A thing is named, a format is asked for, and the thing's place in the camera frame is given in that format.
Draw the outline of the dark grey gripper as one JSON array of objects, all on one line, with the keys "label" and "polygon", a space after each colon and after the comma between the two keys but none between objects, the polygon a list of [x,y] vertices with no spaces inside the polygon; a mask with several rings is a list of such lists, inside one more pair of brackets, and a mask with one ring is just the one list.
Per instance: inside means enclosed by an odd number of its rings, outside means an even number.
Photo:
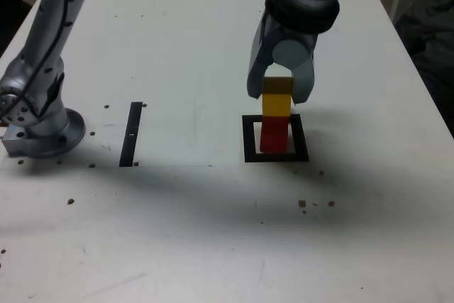
[{"label": "dark grey gripper", "polygon": [[276,22],[268,10],[262,14],[250,53],[248,95],[258,99],[267,68],[276,63],[291,71],[292,100],[307,102],[315,83],[314,50],[318,35],[293,31]]}]

